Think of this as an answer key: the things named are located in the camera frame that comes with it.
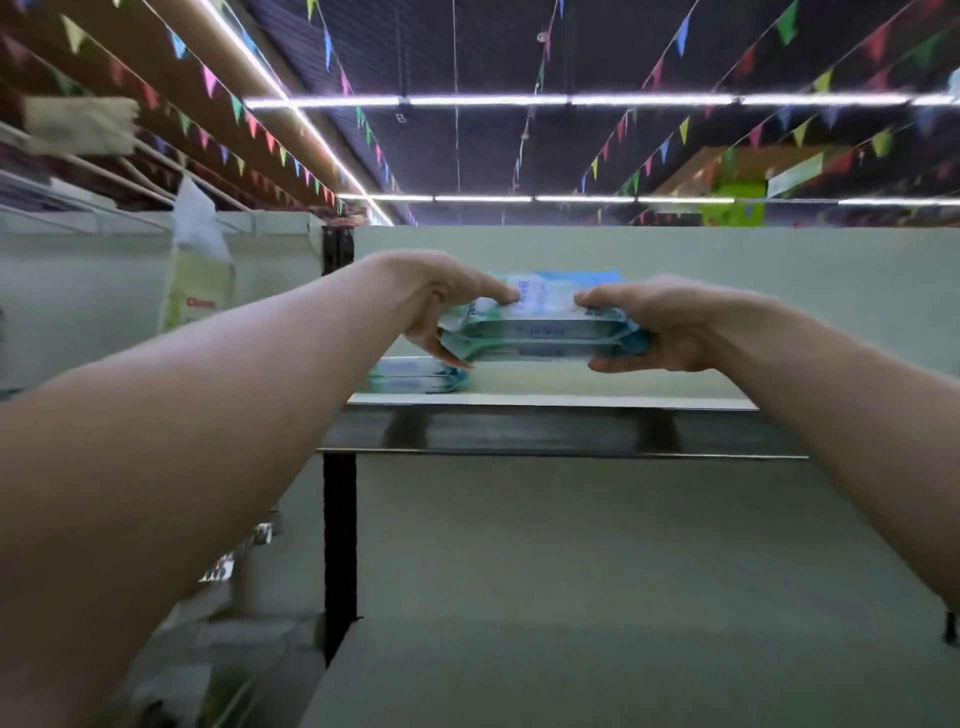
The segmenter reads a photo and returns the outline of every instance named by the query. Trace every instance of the plastic bag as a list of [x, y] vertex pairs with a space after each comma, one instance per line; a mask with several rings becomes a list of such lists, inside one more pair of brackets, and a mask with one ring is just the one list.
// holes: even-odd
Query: plastic bag
[[216, 206], [188, 177], [180, 184], [174, 206], [173, 243], [159, 333], [225, 310], [236, 282]]

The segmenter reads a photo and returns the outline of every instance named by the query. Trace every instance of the finger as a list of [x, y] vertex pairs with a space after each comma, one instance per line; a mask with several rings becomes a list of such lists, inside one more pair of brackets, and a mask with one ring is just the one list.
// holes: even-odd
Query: finger
[[520, 300], [520, 292], [496, 276], [481, 273], [478, 282], [480, 294], [477, 298], [493, 299], [497, 303], [516, 303]]
[[573, 302], [587, 308], [606, 306], [622, 308], [633, 297], [635, 291], [636, 283], [603, 283], [590, 288], [589, 291], [581, 291], [573, 297]]

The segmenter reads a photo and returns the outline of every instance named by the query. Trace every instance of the hand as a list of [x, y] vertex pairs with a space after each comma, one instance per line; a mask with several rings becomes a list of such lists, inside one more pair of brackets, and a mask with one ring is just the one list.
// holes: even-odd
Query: hand
[[616, 374], [643, 369], [702, 372], [715, 366], [710, 325], [724, 302], [751, 296], [675, 276], [641, 283], [606, 283], [577, 294], [578, 305], [621, 308], [652, 337], [650, 351], [624, 359], [594, 359], [594, 372]]
[[414, 324], [405, 332], [407, 339], [425, 352], [454, 367], [470, 369], [467, 362], [448, 352], [440, 343], [437, 327], [440, 315], [454, 305], [463, 305], [480, 298], [498, 303], [515, 303], [520, 294], [503, 280], [472, 268], [445, 253], [413, 251], [403, 254], [426, 267], [429, 296]]

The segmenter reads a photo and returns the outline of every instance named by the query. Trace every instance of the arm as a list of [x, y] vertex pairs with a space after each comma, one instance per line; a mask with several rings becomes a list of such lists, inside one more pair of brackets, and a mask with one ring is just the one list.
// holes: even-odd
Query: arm
[[440, 309], [479, 296], [513, 293], [445, 255], [375, 255], [0, 408], [0, 723], [95, 709], [394, 340], [446, 356]]
[[960, 605], [960, 382], [906, 364], [794, 308], [681, 279], [602, 286], [655, 333], [600, 372], [716, 368], [792, 432], [947, 604]]

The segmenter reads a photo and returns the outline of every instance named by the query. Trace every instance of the product package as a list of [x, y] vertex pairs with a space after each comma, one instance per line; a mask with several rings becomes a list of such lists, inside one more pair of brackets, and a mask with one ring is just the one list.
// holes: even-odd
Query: product package
[[367, 377], [365, 392], [439, 395], [466, 386], [469, 372], [430, 356], [385, 356]]
[[158, 333], [229, 307], [236, 268], [217, 226], [213, 201], [184, 177], [174, 206], [174, 249]]
[[503, 276], [520, 300], [500, 305], [478, 299], [448, 310], [441, 342], [466, 362], [544, 361], [622, 357], [644, 353], [649, 334], [619, 308], [584, 308], [574, 294], [620, 280], [617, 273]]

